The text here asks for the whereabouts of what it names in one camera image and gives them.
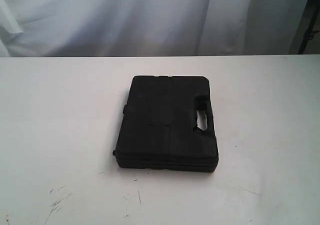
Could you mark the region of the black plastic tool case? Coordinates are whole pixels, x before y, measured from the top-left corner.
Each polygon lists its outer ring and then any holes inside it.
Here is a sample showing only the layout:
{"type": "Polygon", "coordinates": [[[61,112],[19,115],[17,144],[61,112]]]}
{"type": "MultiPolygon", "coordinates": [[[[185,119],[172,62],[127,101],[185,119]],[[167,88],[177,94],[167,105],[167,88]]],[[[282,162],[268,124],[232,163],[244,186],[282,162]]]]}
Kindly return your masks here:
{"type": "Polygon", "coordinates": [[[133,77],[113,155],[121,168],[213,172],[219,152],[209,80],[133,77]]]}

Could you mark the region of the white backdrop curtain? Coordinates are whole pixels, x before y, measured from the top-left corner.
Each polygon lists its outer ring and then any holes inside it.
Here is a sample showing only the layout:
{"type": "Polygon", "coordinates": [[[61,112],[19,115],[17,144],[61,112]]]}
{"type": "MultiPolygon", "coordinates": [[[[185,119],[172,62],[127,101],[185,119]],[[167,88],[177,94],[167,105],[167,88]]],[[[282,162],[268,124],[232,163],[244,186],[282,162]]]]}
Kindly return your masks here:
{"type": "Polygon", "coordinates": [[[2,57],[283,55],[307,0],[0,0],[2,57]]]}

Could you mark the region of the black metal stand pole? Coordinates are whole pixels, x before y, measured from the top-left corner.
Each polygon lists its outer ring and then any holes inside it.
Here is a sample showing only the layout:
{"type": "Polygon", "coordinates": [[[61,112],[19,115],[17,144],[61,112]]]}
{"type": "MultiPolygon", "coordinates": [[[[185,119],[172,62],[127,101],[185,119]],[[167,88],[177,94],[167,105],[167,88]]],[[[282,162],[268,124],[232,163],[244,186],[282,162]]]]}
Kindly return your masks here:
{"type": "Polygon", "coordinates": [[[312,12],[311,17],[309,19],[309,23],[307,25],[307,28],[303,34],[302,42],[301,42],[300,47],[297,52],[298,55],[304,54],[309,41],[313,40],[315,35],[317,35],[320,32],[319,30],[314,30],[314,26],[317,22],[319,14],[320,14],[320,0],[307,0],[305,8],[306,9],[312,8],[313,12],[312,12]]]}

